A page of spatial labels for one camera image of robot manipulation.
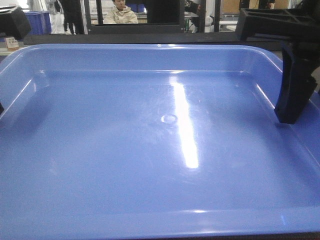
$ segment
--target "white wall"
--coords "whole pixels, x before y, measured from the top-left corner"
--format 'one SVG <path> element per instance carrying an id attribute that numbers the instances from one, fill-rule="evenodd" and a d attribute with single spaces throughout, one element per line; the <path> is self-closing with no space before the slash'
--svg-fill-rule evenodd
<path id="1" fill-rule="evenodd" d="M 18 0 L 1 0 L 0 7 L 19 5 Z"/>

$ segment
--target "person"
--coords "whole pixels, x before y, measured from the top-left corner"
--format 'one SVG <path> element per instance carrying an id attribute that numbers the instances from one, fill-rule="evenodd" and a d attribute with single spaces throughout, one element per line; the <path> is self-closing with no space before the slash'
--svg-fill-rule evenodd
<path id="1" fill-rule="evenodd" d="M 275 0 L 259 0 L 259 9 L 274 9 Z"/>
<path id="2" fill-rule="evenodd" d="M 26 4 L 29 7 L 29 11 L 43 11 L 40 6 L 39 0 L 27 0 Z"/>
<path id="3" fill-rule="evenodd" d="M 74 0 L 59 0 L 63 8 L 63 28 L 64 32 L 68 31 L 68 27 L 71 34 L 79 34 L 80 25 L 78 23 L 78 16 L 76 11 L 76 2 Z"/>
<path id="4" fill-rule="evenodd" d="M 126 6 L 126 0 L 112 0 L 114 7 L 106 15 L 106 24 L 137 24 L 138 18 L 130 7 Z"/>
<path id="5" fill-rule="evenodd" d="M 191 1 L 191 0 L 184 0 L 184 10 L 186 12 L 200 15 L 201 4 L 195 3 L 194 1 Z"/>
<path id="6" fill-rule="evenodd" d="M 62 13 L 63 8 L 59 0 L 45 0 L 46 9 L 49 11 L 52 34 L 64 34 Z"/>
<path id="7" fill-rule="evenodd" d="M 179 22 L 179 0 L 142 0 L 142 2 L 146 8 L 146 18 L 149 24 Z M 199 15 L 201 5 L 192 0 L 184 0 L 184 10 Z"/>

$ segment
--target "black frame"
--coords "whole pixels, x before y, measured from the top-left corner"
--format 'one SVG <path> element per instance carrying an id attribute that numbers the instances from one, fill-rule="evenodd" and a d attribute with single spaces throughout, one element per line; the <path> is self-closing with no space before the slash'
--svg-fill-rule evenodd
<path id="1" fill-rule="evenodd" d="M 85 19 L 89 35 L 96 34 L 163 34 L 183 33 L 185 30 L 185 0 L 179 0 L 179 23 L 103 24 L 101 0 L 96 0 L 98 25 L 91 24 L 89 0 L 84 0 Z"/>

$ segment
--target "black bracket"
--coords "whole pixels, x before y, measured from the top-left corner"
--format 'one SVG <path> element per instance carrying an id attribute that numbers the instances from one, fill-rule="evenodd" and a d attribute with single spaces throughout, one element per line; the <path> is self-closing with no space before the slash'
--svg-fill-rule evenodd
<path id="1" fill-rule="evenodd" d="M 294 124 L 317 87 L 312 73 L 320 66 L 320 0 L 303 0 L 293 9 L 241 9 L 235 32 L 243 41 L 282 41 L 282 84 L 274 112 L 281 123 Z"/>

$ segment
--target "black pole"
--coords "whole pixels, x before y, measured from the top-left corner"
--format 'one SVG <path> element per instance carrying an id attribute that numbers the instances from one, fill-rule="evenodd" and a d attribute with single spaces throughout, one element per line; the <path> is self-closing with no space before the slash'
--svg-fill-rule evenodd
<path id="1" fill-rule="evenodd" d="M 204 33 L 205 26 L 206 26 L 206 0 L 201 0 L 201 10 L 200 10 L 199 19 L 200 19 L 199 32 Z"/>
<path id="2" fill-rule="evenodd" d="M 214 32 L 219 32 L 220 29 L 220 8 L 221 0 L 215 0 L 214 5 Z"/>
<path id="3" fill-rule="evenodd" d="M 101 0 L 95 0 L 95 2 L 96 2 L 96 13 L 98 14 L 98 24 L 103 25 L 104 24 L 104 16 L 102 14 Z"/>

